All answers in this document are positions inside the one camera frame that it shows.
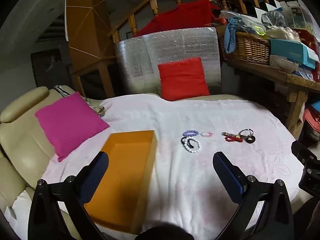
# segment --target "wooden table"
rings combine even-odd
[[[290,110],[285,126],[298,139],[303,126],[303,123],[298,122],[301,107],[307,101],[309,92],[320,93],[320,83],[306,80],[268,65],[249,63],[237,59],[229,59],[226,62],[230,67],[252,73],[289,88],[286,100],[290,103]]]

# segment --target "teal box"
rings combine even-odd
[[[319,62],[318,55],[303,43],[280,39],[270,39],[270,41],[271,54],[287,57],[312,69],[316,68],[316,61]]]

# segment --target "wicker basket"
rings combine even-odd
[[[223,41],[220,44],[225,59],[241,59],[269,65],[270,40],[249,33],[236,32],[236,50],[230,54],[225,52]]]

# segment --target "white bowl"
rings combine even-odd
[[[298,63],[284,59],[283,57],[279,57],[277,55],[270,55],[270,65],[287,73],[296,71],[299,66]]]

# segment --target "black hair tie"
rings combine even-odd
[[[191,149],[193,149],[194,147],[190,144],[190,141],[189,141],[188,137],[182,137],[182,138],[181,138],[181,143],[182,143],[182,145],[184,145],[184,140],[185,140],[185,139],[188,140],[188,146],[189,146]]]

